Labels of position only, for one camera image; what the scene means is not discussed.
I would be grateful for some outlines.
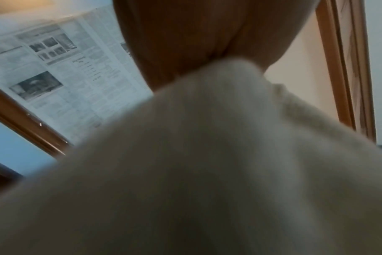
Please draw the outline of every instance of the newspaper page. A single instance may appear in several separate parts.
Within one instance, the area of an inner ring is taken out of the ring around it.
[[[152,96],[112,5],[0,36],[0,89],[72,144]]]

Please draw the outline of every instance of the newspaper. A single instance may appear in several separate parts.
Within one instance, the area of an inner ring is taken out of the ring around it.
[[[0,36],[0,89],[72,144],[152,95],[112,5]]]

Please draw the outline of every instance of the newspaper photo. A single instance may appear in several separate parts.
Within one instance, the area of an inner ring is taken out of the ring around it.
[[[72,144],[152,96],[112,5],[0,36],[0,89]]]

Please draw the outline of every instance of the light blue wall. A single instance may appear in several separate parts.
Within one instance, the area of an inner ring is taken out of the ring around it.
[[[27,176],[55,159],[0,123],[0,163]]]
[[[365,7],[377,143],[382,145],[382,0],[365,0]]]

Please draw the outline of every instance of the person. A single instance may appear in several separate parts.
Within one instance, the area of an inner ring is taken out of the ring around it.
[[[116,0],[155,96],[0,197],[0,255],[382,255],[382,150],[263,72],[316,0]]]

